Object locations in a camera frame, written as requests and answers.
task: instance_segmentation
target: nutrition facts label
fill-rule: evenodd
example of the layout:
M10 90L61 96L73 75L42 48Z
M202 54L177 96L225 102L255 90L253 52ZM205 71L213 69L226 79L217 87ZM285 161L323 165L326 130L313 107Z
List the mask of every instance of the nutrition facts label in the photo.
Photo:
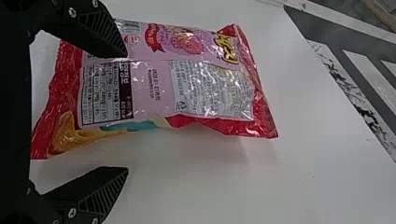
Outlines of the nutrition facts label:
M254 85L245 74L209 63L170 61L177 113L253 119Z
M128 63L86 66L81 85L78 115L82 126L134 117Z

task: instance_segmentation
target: barcode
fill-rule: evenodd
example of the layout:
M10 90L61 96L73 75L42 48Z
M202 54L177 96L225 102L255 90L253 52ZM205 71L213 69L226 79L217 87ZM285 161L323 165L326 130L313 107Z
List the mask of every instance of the barcode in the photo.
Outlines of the barcode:
M124 21L122 25L123 33L140 33L140 24L138 21Z

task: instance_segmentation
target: red snack bag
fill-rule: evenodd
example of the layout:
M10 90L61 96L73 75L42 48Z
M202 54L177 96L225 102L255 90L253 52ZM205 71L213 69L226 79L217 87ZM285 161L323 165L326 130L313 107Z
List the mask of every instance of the red snack bag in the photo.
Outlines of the red snack bag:
M116 20L128 58L98 59L61 41L32 159L156 127L195 122L275 138L276 126L240 27L218 32Z

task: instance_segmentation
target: plastic packaging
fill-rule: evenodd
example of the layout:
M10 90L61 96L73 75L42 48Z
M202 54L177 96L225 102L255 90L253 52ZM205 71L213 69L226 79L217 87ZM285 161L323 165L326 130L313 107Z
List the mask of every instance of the plastic packaging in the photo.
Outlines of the plastic packaging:
M98 59L61 41L32 159L121 133L194 122L228 135L274 138L248 42L218 32L116 20L128 58Z

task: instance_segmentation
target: cartoon character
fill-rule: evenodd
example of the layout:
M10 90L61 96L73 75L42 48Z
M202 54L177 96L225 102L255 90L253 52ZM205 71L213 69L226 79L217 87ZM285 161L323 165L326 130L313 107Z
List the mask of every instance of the cartoon character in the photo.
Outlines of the cartoon character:
M184 49L190 54L204 52L203 40L194 30L176 26L165 26L164 29L172 34L171 43L175 49Z

